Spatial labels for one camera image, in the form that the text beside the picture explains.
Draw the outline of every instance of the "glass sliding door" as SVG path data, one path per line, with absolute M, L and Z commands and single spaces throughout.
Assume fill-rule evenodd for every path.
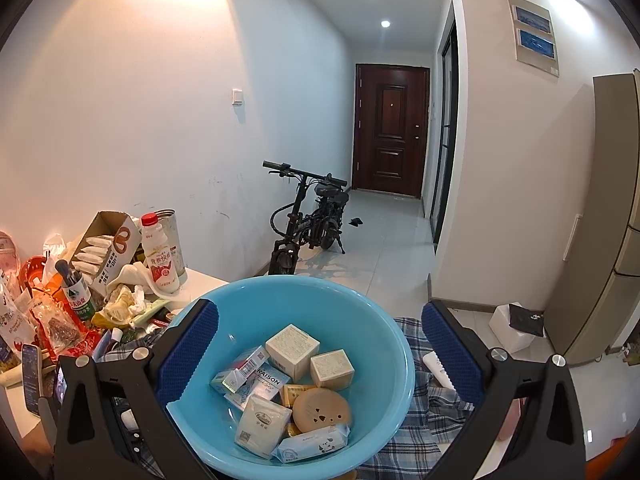
M 442 50 L 442 120 L 440 121 L 440 145 L 436 184 L 431 204 L 431 232 L 437 245 L 447 210 L 453 152 L 456 143 L 456 121 L 458 120 L 458 37 L 454 23 L 449 39 Z

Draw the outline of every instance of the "bicycle handlebar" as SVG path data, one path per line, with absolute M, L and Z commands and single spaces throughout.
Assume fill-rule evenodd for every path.
M 318 175 L 315 173 L 309 173 L 307 171 L 294 170 L 290 164 L 276 164 L 275 162 L 264 161 L 262 163 L 263 168 L 269 168 L 270 170 L 276 170 L 280 173 L 292 173 L 300 176 L 308 176 L 309 178 L 317 178 L 318 180 L 328 180 L 332 184 L 336 186 L 345 187 L 347 185 L 346 180 L 340 180 L 339 178 L 334 178 L 331 176 L 331 173 L 328 175 Z

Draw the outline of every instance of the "metal screw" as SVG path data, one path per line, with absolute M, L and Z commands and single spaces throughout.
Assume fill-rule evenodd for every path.
M 89 364 L 89 356 L 81 355 L 78 359 L 76 359 L 76 366 L 78 368 L 82 368 L 83 366 L 87 366 Z
M 506 361 L 509 357 L 507 351 L 502 348 L 494 348 L 491 350 L 491 358 L 495 361 Z
M 146 346 L 141 346 L 139 348 L 136 348 L 133 351 L 132 355 L 136 361 L 142 361 L 149 356 L 149 348 L 147 348 Z
M 558 354 L 554 355 L 551 358 L 551 362 L 559 367 L 563 367 L 566 364 L 565 358 Z

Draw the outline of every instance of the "wet wipes pack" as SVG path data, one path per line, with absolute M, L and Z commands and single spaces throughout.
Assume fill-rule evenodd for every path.
M 291 378 L 287 374 L 265 363 L 249 376 L 246 383 L 236 393 L 226 394 L 225 399 L 244 412 L 249 397 L 257 395 L 263 399 L 271 400 L 290 380 Z
M 282 463 L 297 462 L 342 449 L 347 445 L 348 436 L 349 427 L 346 424 L 337 424 L 286 438 L 272 455 Z

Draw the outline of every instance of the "blue plastic basin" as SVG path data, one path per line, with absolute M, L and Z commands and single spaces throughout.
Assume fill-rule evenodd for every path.
M 167 405 L 203 462 L 239 480 L 327 480 L 356 468 L 394 436 L 414 393 L 415 371 L 396 322 L 365 296 L 306 276 L 261 276 L 205 294 L 218 306 L 220 325 L 182 397 Z M 172 321 L 177 324 L 193 305 Z M 264 344 L 293 323 L 320 341 L 320 351 L 343 348 L 352 385 L 340 392 L 351 406 L 347 447 L 304 462 L 264 460 L 234 443 L 241 413 L 209 381 L 240 352 Z

